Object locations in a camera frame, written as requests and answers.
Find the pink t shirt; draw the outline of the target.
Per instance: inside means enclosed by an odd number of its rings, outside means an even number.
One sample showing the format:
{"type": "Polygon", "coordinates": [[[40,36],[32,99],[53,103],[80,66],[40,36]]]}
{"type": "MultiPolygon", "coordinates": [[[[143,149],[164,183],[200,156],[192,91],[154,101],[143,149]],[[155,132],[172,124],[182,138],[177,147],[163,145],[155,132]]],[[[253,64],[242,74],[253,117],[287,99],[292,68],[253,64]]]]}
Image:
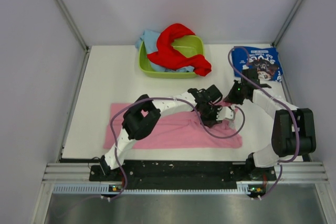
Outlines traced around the pink t shirt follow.
{"type": "MultiPolygon", "coordinates": [[[[110,120],[129,103],[112,103],[110,107],[110,120]]],[[[113,121],[113,129],[117,136],[122,128],[123,114],[113,121]]],[[[206,128],[216,136],[230,136],[236,133],[227,121],[206,128]]],[[[110,127],[107,125],[103,148],[108,150],[114,145],[114,138],[110,127]]],[[[177,149],[177,148],[240,148],[243,145],[242,137],[237,134],[229,139],[218,139],[210,136],[202,128],[195,112],[180,112],[159,119],[152,133],[137,141],[133,149],[177,149]]]]}

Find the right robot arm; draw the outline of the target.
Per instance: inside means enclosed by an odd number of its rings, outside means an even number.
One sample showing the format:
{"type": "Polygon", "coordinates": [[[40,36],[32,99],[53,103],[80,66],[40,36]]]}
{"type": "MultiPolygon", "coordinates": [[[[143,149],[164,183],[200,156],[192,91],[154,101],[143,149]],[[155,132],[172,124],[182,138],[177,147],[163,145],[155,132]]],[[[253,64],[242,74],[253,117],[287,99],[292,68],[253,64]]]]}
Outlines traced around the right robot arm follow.
{"type": "Polygon", "coordinates": [[[266,167],[313,153],[317,144],[312,110],[300,109],[274,94],[270,85],[260,83],[256,69],[244,69],[239,75],[241,79],[234,81],[224,101],[242,105],[245,100],[250,100],[274,121],[270,144],[249,154],[246,176],[256,180],[264,174],[266,167]]]}

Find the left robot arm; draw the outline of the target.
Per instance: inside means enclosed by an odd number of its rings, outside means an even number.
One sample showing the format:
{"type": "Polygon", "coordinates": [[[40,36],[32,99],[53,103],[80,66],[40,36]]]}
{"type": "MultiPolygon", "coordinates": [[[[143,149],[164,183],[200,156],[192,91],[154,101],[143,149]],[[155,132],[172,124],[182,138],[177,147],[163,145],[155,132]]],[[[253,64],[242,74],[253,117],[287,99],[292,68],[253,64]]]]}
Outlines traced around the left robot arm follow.
{"type": "Polygon", "coordinates": [[[203,125],[211,127],[220,123],[219,113],[222,107],[216,103],[222,98],[222,93],[215,85],[200,90],[190,88],[171,97],[151,98],[147,94],[140,96],[110,121],[114,144],[99,159],[102,176],[107,180],[116,179],[128,150],[137,141],[148,137],[163,117],[180,112],[195,112],[203,125]]]}

